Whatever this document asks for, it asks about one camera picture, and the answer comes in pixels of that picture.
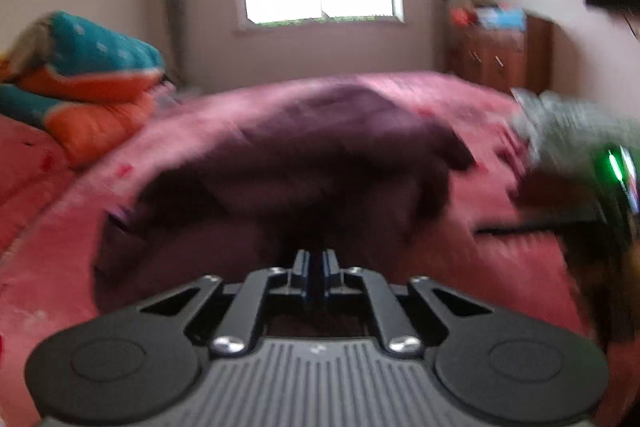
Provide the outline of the purple down jacket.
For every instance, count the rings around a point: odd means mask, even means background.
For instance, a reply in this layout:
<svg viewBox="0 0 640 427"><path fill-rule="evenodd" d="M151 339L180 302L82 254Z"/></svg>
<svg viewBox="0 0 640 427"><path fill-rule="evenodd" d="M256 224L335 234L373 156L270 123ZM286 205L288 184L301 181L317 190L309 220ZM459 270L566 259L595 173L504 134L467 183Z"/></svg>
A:
<svg viewBox="0 0 640 427"><path fill-rule="evenodd" d="M104 222L93 299L111 312L216 275L286 267L332 249L393 277L437 219L450 176L475 164L448 124L359 84L337 84L164 170Z"/></svg>

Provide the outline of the red box on dresser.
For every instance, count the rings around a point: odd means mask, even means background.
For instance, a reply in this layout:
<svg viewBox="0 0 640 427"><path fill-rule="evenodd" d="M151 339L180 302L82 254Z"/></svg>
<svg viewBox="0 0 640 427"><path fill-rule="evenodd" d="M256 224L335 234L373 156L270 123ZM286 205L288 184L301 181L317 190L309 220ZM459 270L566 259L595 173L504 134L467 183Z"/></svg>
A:
<svg viewBox="0 0 640 427"><path fill-rule="evenodd" d="M450 23L454 27L473 27L477 25L477 14L469 8L451 8Z"/></svg>

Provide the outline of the orange teal folded quilt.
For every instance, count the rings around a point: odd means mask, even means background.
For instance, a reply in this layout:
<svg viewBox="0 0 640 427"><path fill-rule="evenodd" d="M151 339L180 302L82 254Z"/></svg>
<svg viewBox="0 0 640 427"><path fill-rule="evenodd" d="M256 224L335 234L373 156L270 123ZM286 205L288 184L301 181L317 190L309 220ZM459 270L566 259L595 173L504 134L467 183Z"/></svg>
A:
<svg viewBox="0 0 640 427"><path fill-rule="evenodd" d="M151 118L165 74L149 43L63 11L34 20L1 57L1 114L49 133L70 167L101 159Z"/></svg>

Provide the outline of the brown wooden dresser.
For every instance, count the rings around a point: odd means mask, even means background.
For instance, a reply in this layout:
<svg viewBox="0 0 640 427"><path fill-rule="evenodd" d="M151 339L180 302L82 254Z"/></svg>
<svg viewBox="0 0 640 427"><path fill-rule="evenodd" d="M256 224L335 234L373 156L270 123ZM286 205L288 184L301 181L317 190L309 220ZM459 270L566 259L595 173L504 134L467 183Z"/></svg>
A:
<svg viewBox="0 0 640 427"><path fill-rule="evenodd" d="M551 87L554 23L526 14L523 29L450 26L448 69L459 78L510 94Z"/></svg>

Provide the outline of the blue box on dresser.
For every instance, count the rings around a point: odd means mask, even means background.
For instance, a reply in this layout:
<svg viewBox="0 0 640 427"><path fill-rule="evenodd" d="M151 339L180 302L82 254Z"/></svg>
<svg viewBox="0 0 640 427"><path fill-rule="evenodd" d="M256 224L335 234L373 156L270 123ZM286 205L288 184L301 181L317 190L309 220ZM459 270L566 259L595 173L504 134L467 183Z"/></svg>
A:
<svg viewBox="0 0 640 427"><path fill-rule="evenodd" d="M510 29L524 31L526 14L522 9L503 9L498 6L476 8L477 23L484 29Z"/></svg>

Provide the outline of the pink heart-print pillow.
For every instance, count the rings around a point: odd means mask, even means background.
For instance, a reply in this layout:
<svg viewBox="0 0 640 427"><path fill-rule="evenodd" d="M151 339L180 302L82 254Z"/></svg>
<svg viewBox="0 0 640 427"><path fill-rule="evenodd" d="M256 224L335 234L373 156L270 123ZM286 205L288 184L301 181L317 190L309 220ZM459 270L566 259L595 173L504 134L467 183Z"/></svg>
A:
<svg viewBox="0 0 640 427"><path fill-rule="evenodd" d="M75 179L64 150L46 132L1 117L1 252Z"/></svg>

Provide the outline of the pink heart-print bed cover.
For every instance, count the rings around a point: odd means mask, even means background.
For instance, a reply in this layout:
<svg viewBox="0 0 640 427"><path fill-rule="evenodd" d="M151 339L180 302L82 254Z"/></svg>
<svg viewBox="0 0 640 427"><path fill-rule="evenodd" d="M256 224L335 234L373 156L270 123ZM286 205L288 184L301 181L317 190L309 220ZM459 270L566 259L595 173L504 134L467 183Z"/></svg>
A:
<svg viewBox="0 0 640 427"><path fill-rule="evenodd" d="M632 426L626 150L530 179L510 98L317 79L178 106L1 269L6 426Z"/></svg>

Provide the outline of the light green quilted jacket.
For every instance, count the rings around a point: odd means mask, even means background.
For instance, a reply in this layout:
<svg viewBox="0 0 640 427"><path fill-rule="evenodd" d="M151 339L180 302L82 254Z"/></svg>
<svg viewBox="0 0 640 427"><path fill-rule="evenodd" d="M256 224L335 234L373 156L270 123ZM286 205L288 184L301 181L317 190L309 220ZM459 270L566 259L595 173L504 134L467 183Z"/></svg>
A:
<svg viewBox="0 0 640 427"><path fill-rule="evenodd" d="M551 91L511 90L521 112L512 129L527 144L529 166L545 173L591 180L593 157L610 145L625 147L639 161L639 123L596 104Z"/></svg>

